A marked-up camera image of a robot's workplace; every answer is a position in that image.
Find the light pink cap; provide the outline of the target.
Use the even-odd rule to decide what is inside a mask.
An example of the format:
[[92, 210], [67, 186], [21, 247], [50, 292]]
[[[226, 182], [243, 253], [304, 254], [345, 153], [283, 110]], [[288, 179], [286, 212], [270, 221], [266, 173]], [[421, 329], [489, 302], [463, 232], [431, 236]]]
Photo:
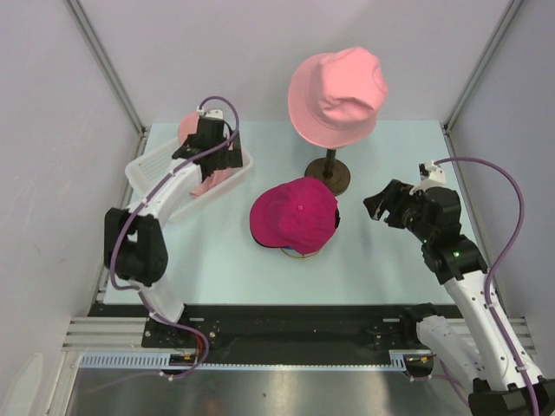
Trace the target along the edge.
[[[231, 144], [241, 146], [238, 129], [232, 129], [225, 120], [200, 118], [197, 113], [187, 115], [180, 122], [178, 140], [180, 146], [173, 153], [172, 158], [191, 159], [193, 164], [200, 168], [200, 171], [201, 159], [205, 156], [223, 148], [228, 148]], [[199, 197], [208, 192], [216, 185], [229, 179], [232, 175], [232, 169], [215, 171], [211, 176], [203, 176], [201, 173], [201, 182], [191, 191], [191, 194], [194, 197]]]

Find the black baseball cap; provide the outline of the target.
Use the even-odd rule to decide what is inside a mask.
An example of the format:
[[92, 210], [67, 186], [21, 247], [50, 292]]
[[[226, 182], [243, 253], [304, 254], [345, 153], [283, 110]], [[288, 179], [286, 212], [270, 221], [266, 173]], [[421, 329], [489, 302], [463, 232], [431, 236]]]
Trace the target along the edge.
[[[339, 227], [340, 222], [341, 222], [340, 212], [339, 212], [339, 210], [337, 209], [336, 212], [335, 212], [335, 230], [337, 230], [337, 228]], [[285, 245], [281, 245], [281, 246], [273, 245], [273, 246], [272, 246], [272, 245], [262, 244], [261, 242], [259, 242], [259, 241], [255, 238], [254, 235], [251, 234], [251, 236], [252, 236], [253, 240], [256, 242], [256, 244], [258, 244], [258, 245], [260, 245], [260, 246], [262, 246], [262, 247], [265, 247], [265, 248], [271, 248], [271, 249], [284, 249], [284, 250], [295, 250], [295, 249], [293, 249], [292, 247], [290, 247], [290, 246], [285, 246]]]

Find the light pink bucket hat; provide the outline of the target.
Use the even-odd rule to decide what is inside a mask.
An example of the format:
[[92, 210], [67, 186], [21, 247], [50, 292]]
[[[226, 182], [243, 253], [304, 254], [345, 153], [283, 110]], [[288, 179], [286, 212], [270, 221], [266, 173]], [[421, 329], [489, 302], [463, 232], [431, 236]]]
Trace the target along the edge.
[[291, 77], [287, 104], [303, 139], [337, 149], [372, 133], [388, 94], [379, 58], [354, 47], [306, 59]]

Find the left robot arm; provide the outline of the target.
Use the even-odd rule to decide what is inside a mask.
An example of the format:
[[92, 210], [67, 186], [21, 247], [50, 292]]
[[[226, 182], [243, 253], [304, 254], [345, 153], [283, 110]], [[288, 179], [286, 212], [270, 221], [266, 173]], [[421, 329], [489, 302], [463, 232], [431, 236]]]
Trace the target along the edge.
[[191, 324], [181, 319], [184, 303], [165, 277], [168, 252], [163, 228], [192, 192], [214, 172], [243, 165], [238, 130], [219, 110], [202, 111], [196, 130], [170, 157], [159, 181], [137, 202], [108, 210], [104, 219], [104, 263], [117, 290], [137, 292], [162, 337], [175, 347], [190, 340]]

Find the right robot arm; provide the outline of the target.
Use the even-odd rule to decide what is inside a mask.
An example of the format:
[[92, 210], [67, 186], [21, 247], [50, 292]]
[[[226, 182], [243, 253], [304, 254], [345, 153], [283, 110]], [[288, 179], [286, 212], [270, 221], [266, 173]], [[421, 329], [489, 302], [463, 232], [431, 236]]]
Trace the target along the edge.
[[554, 382], [526, 352], [486, 283], [486, 262], [461, 232], [458, 193], [440, 186], [414, 190], [392, 180], [363, 204], [372, 219], [410, 231], [421, 242], [424, 263], [453, 299], [473, 339], [463, 339], [426, 303], [406, 310], [402, 341], [436, 354], [460, 383], [474, 415], [553, 414]]

